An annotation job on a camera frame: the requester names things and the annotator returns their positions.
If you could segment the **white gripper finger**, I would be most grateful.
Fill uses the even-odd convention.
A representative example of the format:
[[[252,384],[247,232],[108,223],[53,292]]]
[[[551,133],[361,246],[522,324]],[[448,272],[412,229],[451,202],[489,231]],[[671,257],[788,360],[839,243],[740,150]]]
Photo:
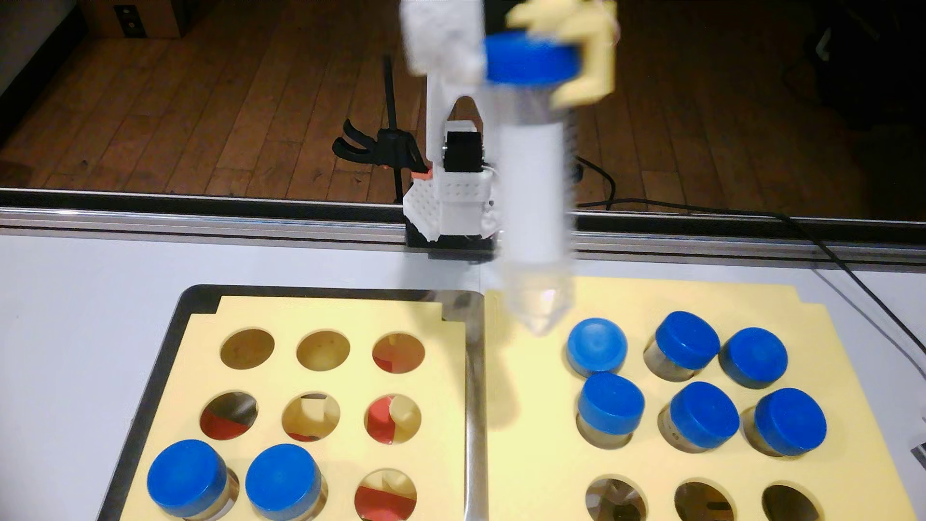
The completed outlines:
[[[482,1],[401,1],[400,22],[413,76],[464,85],[485,81]]]

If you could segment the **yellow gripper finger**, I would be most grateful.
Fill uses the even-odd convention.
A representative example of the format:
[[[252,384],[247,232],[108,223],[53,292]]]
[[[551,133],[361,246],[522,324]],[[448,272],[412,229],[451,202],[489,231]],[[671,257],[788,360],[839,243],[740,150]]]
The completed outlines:
[[[620,38],[616,2],[525,1],[507,12],[505,24],[580,48],[579,74],[553,91],[553,108],[592,105],[613,92]]]

